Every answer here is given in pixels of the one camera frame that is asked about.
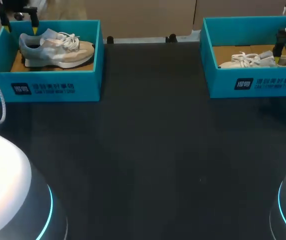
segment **shoelace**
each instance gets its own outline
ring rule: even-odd
[[[250,53],[245,54],[245,52],[240,52],[242,54],[234,54],[232,55],[232,62],[242,62],[244,67],[247,68],[249,66],[252,66],[253,63],[259,64],[261,59],[258,54]]]
[[[58,37],[60,40],[63,42],[60,44],[57,44],[56,46],[63,46],[64,48],[67,48],[69,50],[78,50],[79,49],[79,37],[80,36],[75,36],[75,34],[68,34],[66,32],[59,32]]]

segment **gray sneaker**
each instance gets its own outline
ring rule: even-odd
[[[91,42],[80,41],[78,36],[47,29],[40,36],[19,36],[19,49],[26,67],[58,66],[74,68],[87,62],[95,49]]]

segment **shoe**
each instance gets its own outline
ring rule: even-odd
[[[266,51],[261,54],[235,54],[232,55],[231,61],[224,62],[221,68],[255,68],[255,67],[286,67],[286,55],[280,57],[276,64],[273,53]]]
[[[58,66],[74,68],[87,62],[95,52],[91,42],[80,41],[78,36],[47,29],[42,35],[19,36],[19,49],[26,67]]]

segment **black surface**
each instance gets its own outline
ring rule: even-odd
[[[270,240],[286,98],[210,99],[197,43],[109,44],[98,103],[8,104],[72,240]]]

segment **teal box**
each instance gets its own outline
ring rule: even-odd
[[[6,102],[88,102],[100,100],[104,44],[99,20],[40,21],[37,35],[47,29],[80,36],[95,44],[93,70],[10,72],[22,33],[33,36],[30,21],[13,21],[12,32],[0,30],[0,89]]]
[[[280,28],[286,28],[286,16],[204,18],[200,53],[210,97],[286,96],[286,67],[219,68],[213,51],[214,46],[275,45]]]

